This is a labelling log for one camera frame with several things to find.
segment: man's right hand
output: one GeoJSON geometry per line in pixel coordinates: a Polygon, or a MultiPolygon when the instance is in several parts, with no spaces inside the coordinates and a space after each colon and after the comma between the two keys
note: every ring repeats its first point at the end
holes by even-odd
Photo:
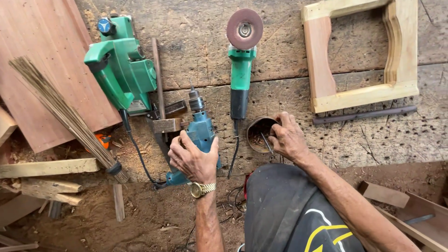
{"type": "Polygon", "coordinates": [[[296,165],[302,164],[311,152],[295,117],[283,111],[275,114],[273,118],[279,123],[272,125],[269,136],[269,141],[274,144],[274,151],[296,165]]]}

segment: angle grinder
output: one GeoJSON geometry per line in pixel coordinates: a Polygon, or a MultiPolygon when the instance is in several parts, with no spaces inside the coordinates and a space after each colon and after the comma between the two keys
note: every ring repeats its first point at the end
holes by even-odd
{"type": "Polygon", "coordinates": [[[227,22],[228,57],[232,62],[230,78],[230,117],[233,120],[236,147],[227,179],[232,173],[233,164],[240,143],[238,122],[246,118],[249,101],[250,74],[252,60],[257,55],[257,43],[263,35],[263,21],[253,10],[244,8],[236,11],[227,22]]]}

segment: straw broom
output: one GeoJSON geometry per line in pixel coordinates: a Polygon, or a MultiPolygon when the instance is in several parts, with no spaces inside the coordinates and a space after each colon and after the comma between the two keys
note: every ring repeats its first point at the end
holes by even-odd
{"type": "Polygon", "coordinates": [[[28,57],[14,58],[9,61],[9,65],[20,73],[36,91],[35,95],[40,102],[108,169],[107,172],[114,175],[121,184],[129,180],[126,172],[121,169],[121,164],[114,160],[112,154],[101,145],[76,109],[65,101],[54,85],[40,73],[28,57]]]}

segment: green electric planer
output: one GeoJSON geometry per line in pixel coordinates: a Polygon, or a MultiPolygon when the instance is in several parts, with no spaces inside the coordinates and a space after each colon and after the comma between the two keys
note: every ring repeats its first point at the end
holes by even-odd
{"type": "Polygon", "coordinates": [[[148,92],[157,84],[154,65],[143,55],[133,27],[130,16],[101,18],[101,42],[89,46],[84,63],[116,109],[141,115],[152,110],[148,92]]]}

